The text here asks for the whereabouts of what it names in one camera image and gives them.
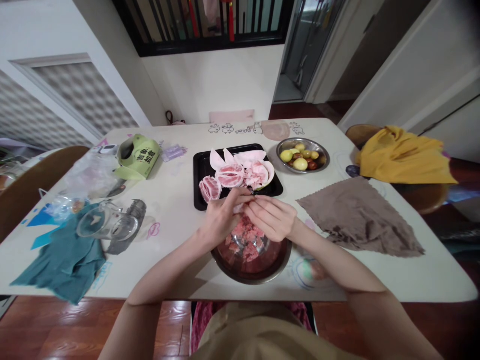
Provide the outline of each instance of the teal cloth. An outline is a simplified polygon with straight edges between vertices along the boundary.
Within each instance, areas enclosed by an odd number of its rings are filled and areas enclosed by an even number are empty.
[[[36,260],[10,285],[46,288],[77,305],[105,263],[100,240],[77,235],[79,221],[96,207],[98,204],[86,206],[53,231],[50,244],[40,250]]]

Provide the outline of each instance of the white table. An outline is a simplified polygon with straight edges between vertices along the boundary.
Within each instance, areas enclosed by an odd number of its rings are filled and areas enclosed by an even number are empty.
[[[331,156],[330,166],[321,172],[297,175],[281,166],[275,156],[277,141],[268,139],[261,130],[237,131],[253,123],[235,123],[233,132],[210,124],[155,127],[149,129],[119,129],[106,136],[109,144],[121,144],[131,134],[140,133],[163,142],[163,146],[179,144],[188,148],[185,156],[173,161],[158,161],[146,181],[127,183],[127,189],[113,198],[120,206],[128,206],[132,199],[147,204],[144,224],[135,241],[120,255],[108,255],[107,263],[90,288],[87,297],[126,298],[140,278],[160,259],[184,242],[202,223],[205,213],[194,208],[193,157],[211,148],[246,144],[261,144],[268,152],[283,194],[278,199],[298,211],[301,220],[316,231],[305,210],[295,201],[336,182],[349,179],[345,168],[352,165],[357,152],[350,140],[328,119],[279,120],[291,125],[290,137],[308,138],[323,145]],[[474,300],[478,292],[473,282],[449,254],[420,215],[387,184],[372,179],[370,183],[398,210],[413,227],[426,253],[417,258],[396,258],[369,251],[352,251],[369,267],[401,302],[449,303]],[[64,189],[60,181],[52,189],[56,194]],[[35,209],[45,205],[41,201]],[[51,295],[48,290],[32,286],[10,286],[39,254],[31,250],[36,237],[55,228],[54,225],[26,227],[34,217],[31,212],[0,246],[0,294]],[[160,223],[157,236],[148,238],[151,224]],[[108,241],[103,242],[104,249]],[[210,254],[184,274],[181,286],[170,294],[171,299],[257,300],[257,301],[343,301],[345,295],[330,279],[318,281],[309,278],[308,254],[293,248],[287,268],[273,281],[263,285],[243,285],[228,278],[217,267]]]

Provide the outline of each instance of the hand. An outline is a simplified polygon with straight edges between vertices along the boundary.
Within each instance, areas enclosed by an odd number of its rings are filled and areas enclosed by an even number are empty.
[[[245,214],[274,242],[288,238],[294,229],[297,210],[273,197],[257,195],[244,207]]]
[[[254,201],[251,194],[245,187],[234,187],[226,198],[208,203],[205,223],[199,229],[208,251],[217,247],[235,229],[242,216],[234,215],[234,207]]]

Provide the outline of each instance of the plastic bag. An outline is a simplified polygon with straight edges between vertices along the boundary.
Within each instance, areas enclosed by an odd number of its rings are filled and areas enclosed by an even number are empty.
[[[87,152],[66,173],[66,189],[59,193],[46,212],[58,221],[67,220],[90,200],[105,198],[121,179],[114,174],[119,162],[112,154]]]

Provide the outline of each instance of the black baking tray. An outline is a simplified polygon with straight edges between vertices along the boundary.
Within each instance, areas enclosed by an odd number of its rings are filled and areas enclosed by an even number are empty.
[[[250,144],[235,147],[228,147],[228,151],[232,154],[245,153],[252,150],[263,150],[264,148],[260,144]],[[219,149],[216,151],[223,160],[225,160],[224,150]],[[265,156],[264,161],[269,161],[268,156]],[[215,170],[210,166],[210,151],[199,152],[193,157],[193,203],[195,209],[200,211],[207,210],[207,203],[200,192],[199,184],[206,176],[215,177]],[[275,174],[275,177],[271,183],[260,191],[255,191],[255,195],[266,195],[269,197],[276,197],[284,192],[284,187],[280,182],[279,177]],[[223,188],[221,191],[220,199],[226,198],[230,193],[229,188]]]

